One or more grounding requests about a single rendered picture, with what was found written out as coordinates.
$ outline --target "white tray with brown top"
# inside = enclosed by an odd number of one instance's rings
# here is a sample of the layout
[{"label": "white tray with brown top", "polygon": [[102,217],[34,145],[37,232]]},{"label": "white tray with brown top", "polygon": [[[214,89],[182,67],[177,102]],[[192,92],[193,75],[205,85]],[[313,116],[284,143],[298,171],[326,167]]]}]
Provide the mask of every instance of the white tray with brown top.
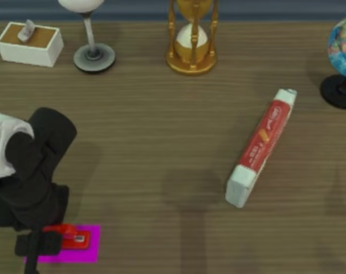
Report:
[{"label": "white tray with brown top", "polygon": [[64,47],[60,29],[36,25],[32,37],[23,43],[17,35],[24,23],[9,22],[0,36],[4,61],[53,67]]}]

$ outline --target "hourglass base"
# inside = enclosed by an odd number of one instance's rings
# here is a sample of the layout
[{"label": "hourglass base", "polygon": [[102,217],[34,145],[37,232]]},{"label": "hourglass base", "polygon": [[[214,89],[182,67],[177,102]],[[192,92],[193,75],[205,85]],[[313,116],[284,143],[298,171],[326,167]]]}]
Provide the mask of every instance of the hourglass base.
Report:
[{"label": "hourglass base", "polygon": [[177,54],[172,57],[169,53],[166,54],[166,62],[169,67],[184,75],[201,75],[209,72],[217,62],[216,56],[208,54],[201,62],[197,63],[196,68],[191,68],[190,64],[183,62]]},{"label": "hourglass base", "polygon": [[330,105],[346,110],[346,94],[339,91],[339,86],[346,78],[342,75],[327,77],[320,86],[323,99]]},{"label": "hourglass base", "polygon": [[74,54],[75,66],[87,73],[100,73],[109,69],[116,60],[115,51],[105,45],[96,44],[96,48],[99,52],[99,56],[91,57],[89,52],[89,45],[82,46]]}]

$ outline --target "gray lamp base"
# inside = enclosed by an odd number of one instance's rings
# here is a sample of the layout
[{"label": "gray lamp base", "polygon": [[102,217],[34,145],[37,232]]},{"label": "gray lamp base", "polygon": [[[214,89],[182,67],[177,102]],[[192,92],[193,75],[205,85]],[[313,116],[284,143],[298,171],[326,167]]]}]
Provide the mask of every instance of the gray lamp base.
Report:
[{"label": "gray lamp base", "polygon": [[105,45],[98,43],[95,45],[98,51],[96,56],[91,56],[89,45],[82,46],[74,54],[75,66],[87,73],[99,73],[109,69],[116,60],[115,51]]}]

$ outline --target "blue background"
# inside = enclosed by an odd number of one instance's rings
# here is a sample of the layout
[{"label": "blue background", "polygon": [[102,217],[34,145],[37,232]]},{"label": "blue background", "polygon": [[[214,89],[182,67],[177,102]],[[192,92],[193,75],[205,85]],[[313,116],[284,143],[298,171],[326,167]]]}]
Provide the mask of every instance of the blue background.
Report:
[{"label": "blue background", "polygon": [[[105,0],[94,19],[166,20],[169,0]],[[221,20],[340,20],[346,0],[220,0]],[[74,20],[57,0],[0,0],[0,20]]]}]

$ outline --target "table surface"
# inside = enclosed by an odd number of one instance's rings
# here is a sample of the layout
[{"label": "table surface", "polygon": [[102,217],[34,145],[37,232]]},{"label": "table surface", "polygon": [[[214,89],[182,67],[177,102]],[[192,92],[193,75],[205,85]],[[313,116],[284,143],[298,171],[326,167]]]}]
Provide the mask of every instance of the table surface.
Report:
[{"label": "table surface", "polygon": [[[0,59],[0,112],[55,108],[79,135],[55,182],[71,187],[67,221],[101,224],[95,265],[40,265],[51,273],[346,273],[346,111],[319,83],[333,26],[221,23],[219,63],[197,78],[164,61],[166,22],[98,22],[117,63],[86,75],[72,63],[81,22],[60,27],[54,68]],[[6,22],[0,23],[0,33]],[[224,200],[235,162],[282,87],[298,90],[292,117],[244,209]],[[0,229],[0,274],[22,273],[15,234]]]}]

